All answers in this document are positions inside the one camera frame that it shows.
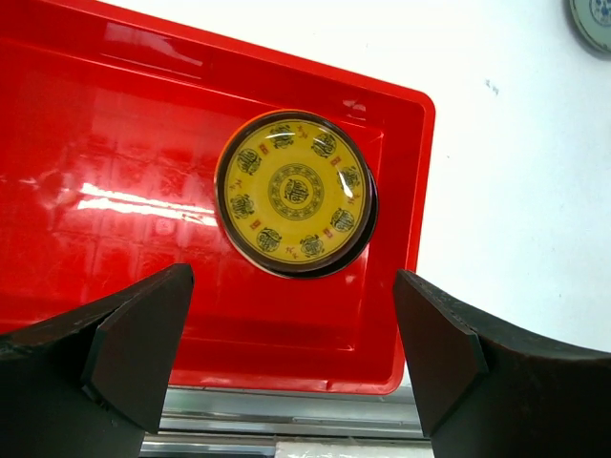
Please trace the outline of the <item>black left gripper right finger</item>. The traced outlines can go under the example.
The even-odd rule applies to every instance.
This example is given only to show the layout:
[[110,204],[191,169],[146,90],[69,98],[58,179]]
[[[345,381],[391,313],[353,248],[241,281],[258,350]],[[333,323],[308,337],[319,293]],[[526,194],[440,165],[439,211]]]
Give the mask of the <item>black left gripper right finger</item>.
[[609,353],[523,329],[406,270],[393,296],[435,456],[609,456]]

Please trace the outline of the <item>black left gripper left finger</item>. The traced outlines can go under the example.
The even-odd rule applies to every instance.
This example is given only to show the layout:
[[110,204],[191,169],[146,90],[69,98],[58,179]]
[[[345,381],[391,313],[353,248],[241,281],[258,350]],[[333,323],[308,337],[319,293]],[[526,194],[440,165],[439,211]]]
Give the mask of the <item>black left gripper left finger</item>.
[[158,432],[194,283],[176,263],[3,334],[2,456],[138,456]]

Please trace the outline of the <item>yellow patterned plate dark rim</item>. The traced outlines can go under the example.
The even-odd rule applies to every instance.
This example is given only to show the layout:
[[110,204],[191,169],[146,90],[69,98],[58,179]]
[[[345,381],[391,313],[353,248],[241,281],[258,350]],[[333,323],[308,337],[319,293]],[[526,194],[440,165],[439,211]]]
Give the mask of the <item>yellow patterned plate dark rim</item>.
[[363,233],[368,168],[355,141],[329,120],[304,111],[262,114],[223,148],[218,215],[232,244],[262,270],[312,271]]

